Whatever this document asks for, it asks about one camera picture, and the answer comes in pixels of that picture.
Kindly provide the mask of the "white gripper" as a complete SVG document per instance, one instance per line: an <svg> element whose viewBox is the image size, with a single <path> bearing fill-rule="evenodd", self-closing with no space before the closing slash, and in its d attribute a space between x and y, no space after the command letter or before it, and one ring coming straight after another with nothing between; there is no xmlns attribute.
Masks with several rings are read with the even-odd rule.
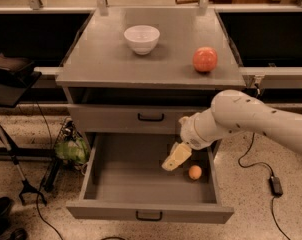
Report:
<svg viewBox="0 0 302 240"><path fill-rule="evenodd" d="M183 143L175 142L170 150L169 156L162 163L166 171L173 171L183 164L192 154L193 150L201 150L210 146L203 140L195 129L196 114L179 119L181 125L180 138Z"/></svg>

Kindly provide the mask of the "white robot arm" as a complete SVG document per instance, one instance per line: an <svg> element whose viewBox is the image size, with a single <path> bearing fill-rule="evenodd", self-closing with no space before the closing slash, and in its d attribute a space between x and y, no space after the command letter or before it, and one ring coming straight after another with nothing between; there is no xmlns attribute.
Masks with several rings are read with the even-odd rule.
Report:
<svg viewBox="0 0 302 240"><path fill-rule="evenodd" d="M272 108L240 91L221 91L213 98L210 108L184 116L179 123L182 142L173 145L163 162L166 171L183 164L193 150L207 148L241 131L264 135L302 155L302 114Z"/></svg>

